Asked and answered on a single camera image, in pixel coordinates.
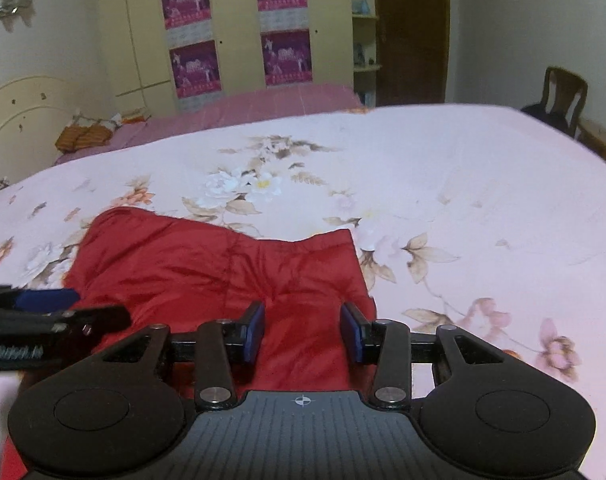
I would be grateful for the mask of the cream wardrobe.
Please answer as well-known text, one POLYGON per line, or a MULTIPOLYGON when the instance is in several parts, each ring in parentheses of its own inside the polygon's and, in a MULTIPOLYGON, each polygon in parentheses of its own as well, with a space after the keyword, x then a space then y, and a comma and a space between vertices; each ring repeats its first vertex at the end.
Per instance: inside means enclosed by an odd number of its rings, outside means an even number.
MULTIPOLYGON (((256 0, 210 0, 213 41, 224 96, 294 86, 265 84, 256 0)), ((97 0, 100 44, 120 112, 145 107, 155 116, 178 109, 161 0, 97 0)), ((313 80, 354 83, 351 0, 307 0, 313 80)))

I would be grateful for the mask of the cream wooden headboard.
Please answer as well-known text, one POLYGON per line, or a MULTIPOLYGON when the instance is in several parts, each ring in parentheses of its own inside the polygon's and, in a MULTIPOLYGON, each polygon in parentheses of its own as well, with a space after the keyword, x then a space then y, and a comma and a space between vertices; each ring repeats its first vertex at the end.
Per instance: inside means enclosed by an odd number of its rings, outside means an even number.
POLYGON ((55 141, 77 114, 107 118, 92 92, 52 76, 26 76, 0 86, 0 189, 53 166, 55 141))

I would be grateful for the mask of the brown wooden door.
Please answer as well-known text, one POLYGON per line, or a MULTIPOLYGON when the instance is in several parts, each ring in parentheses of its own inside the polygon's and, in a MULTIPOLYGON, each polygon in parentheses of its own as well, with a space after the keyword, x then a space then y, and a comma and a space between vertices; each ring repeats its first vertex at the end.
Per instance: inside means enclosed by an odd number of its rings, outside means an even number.
POLYGON ((442 103, 451 0, 377 0, 377 104, 442 103))

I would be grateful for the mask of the red quilted jacket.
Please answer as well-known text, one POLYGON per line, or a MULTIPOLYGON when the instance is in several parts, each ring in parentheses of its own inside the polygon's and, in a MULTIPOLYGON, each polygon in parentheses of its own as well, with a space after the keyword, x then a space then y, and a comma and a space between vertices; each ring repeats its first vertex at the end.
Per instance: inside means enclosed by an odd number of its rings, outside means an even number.
POLYGON ((255 240, 197 221, 116 208, 90 225, 62 281, 79 308, 122 304, 132 330, 162 323, 187 333, 215 318, 239 318, 254 301, 266 307, 265 335, 248 390, 363 390, 368 368, 347 361, 340 308, 353 302, 376 316, 352 234, 307 240, 255 240))

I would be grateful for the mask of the white floral bed quilt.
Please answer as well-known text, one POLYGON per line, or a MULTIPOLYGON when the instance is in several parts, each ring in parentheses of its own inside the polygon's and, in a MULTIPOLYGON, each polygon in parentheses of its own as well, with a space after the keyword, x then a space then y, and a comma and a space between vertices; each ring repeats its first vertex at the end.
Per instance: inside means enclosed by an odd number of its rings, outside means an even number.
POLYGON ((291 117, 65 162, 0 191, 0 284, 56 288, 125 206, 259 240, 351 232, 384 318, 455 322, 592 405, 606 479, 606 162, 515 110, 291 117))

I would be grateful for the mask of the purple poster lower left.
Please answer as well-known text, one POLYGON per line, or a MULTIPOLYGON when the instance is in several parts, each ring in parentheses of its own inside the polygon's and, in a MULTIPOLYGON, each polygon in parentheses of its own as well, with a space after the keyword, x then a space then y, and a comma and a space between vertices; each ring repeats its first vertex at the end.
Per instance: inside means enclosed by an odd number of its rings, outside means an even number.
POLYGON ((172 49, 169 58, 181 113, 196 112, 224 96, 213 40, 172 49))

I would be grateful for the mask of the cream open shelf unit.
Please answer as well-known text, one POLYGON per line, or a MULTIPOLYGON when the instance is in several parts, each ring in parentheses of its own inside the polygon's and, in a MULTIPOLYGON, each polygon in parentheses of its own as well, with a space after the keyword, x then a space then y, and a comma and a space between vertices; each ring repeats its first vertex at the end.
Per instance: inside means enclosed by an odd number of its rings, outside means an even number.
POLYGON ((377 0, 351 0, 354 90, 365 107, 377 102, 379 14, 377 0))

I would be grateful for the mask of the purple poster upper left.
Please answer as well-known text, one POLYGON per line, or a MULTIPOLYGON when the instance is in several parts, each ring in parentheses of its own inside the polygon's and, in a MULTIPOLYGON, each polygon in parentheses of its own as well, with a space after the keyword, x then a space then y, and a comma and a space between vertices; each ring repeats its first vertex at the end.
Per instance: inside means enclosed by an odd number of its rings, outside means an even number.
POLYGON ((213 39, 210 0, 161 0, 170 49, 213 39))

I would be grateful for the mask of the pink bed sheet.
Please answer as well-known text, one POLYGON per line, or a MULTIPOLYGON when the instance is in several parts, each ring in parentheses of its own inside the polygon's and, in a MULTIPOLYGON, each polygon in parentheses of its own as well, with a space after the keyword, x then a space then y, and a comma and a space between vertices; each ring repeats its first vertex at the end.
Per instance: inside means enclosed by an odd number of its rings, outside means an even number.
POLYGON ((87 156, 134 148, 170 136, 197 131, 265 122, 292 116, 358 110, 361 101, 341 84, 295 84, 226 96, 196 112, 166 118, 151 117, 117 128, 110 141, 96 148, 82 148, 58 157, 58 165, 87 156))

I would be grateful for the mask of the dark wooden chair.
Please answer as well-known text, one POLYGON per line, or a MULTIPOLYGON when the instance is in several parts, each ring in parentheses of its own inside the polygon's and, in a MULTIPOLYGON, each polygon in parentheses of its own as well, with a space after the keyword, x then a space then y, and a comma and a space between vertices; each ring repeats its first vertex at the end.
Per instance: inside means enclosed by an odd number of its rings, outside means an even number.
POLYGON ((524 106, 521 112, 574 138, 587 95, 588 83, 580 75, 548 66, 542 97, 537 103, 524 106))

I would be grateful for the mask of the purple poster lower right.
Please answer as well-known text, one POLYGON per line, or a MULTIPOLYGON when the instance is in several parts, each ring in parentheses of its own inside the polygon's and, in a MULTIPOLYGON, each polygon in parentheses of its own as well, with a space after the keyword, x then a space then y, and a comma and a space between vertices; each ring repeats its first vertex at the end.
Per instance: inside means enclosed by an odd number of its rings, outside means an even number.
POLYGON ((313 80, 312 52, 307 29, 261 35, 265 84, 306 84, 313 80))

